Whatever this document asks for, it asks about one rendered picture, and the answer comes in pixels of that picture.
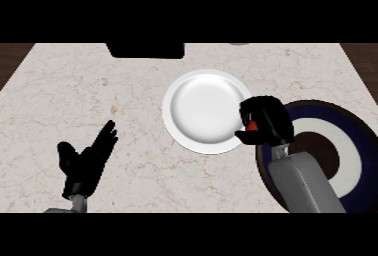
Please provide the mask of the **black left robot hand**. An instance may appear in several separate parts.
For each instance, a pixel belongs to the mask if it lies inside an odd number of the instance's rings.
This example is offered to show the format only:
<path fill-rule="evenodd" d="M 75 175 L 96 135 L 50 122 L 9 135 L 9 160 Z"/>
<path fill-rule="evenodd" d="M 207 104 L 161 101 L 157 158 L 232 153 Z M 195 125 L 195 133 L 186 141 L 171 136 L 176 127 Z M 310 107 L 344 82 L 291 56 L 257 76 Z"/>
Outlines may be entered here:
<path fill-rule="evenodd" d="M 68 142 L 58 143 L 59 168 L 67 176 L 62 192 L 65 199 L 75 195 L 84 198 L 93 195 L 117 141 L 115 122 L 109 120 L 93 144 L 81 153 Z"/>

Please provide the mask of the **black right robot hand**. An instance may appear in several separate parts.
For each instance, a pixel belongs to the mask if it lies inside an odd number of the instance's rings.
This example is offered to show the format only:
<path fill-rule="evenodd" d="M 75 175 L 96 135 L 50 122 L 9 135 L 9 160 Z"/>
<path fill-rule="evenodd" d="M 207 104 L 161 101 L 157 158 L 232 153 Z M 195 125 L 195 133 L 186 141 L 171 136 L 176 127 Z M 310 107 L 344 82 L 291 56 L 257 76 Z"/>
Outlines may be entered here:
<path fill-rule="evenodd" d="M 256 130 L 236 131 L 245 145 L 267 143 L 272 147 L 294 142 L 294 126 L 281 100 L 273 96 L 256 96 L 239 103 L 244 126 L 256 123 Z"/>

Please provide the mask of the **navy and white ringed plate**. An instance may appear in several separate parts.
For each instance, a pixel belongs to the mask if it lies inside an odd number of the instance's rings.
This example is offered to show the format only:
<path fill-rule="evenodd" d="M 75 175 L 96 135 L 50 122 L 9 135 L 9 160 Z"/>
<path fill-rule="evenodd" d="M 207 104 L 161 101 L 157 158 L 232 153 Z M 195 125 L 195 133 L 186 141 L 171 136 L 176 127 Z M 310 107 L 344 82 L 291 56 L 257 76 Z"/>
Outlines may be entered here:
<path fill-rule="evenodd" d="M 341 106 L 300 100 L 285 106 L 295 140 L 287 152 L 307 152 L 322 166 L 349 213 L 378 213 L 378 136 Z"/>

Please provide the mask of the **black appliance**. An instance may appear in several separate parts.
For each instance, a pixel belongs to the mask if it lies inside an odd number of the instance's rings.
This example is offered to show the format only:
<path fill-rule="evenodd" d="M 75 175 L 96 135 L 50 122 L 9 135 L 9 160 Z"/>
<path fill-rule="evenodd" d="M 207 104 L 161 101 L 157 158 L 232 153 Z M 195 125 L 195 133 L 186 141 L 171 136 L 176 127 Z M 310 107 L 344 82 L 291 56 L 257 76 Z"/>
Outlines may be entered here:
<path fill-rule="evenodd" d="M 108 43 L 111 55 L 115 58 L 182 59 L 183 43 Z"/>

